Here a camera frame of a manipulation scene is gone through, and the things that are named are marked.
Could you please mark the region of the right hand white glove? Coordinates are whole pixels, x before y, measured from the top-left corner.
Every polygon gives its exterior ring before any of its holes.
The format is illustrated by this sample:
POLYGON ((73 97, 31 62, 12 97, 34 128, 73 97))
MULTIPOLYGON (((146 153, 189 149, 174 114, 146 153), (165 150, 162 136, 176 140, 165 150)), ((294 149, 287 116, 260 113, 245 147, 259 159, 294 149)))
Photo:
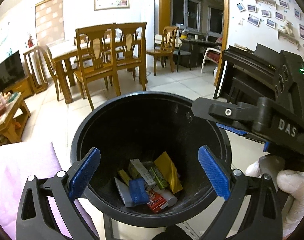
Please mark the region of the right hand white glove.
POLYGON ((247 176, 261 177, 267 173, 279 191, 293 198, 292 206, 282 217, 283 239, 287 239, 297 228, 304 217, 304 172, 286 170, 285 161, 277 156, 263 156, 249 165, 245 171, 247 176))

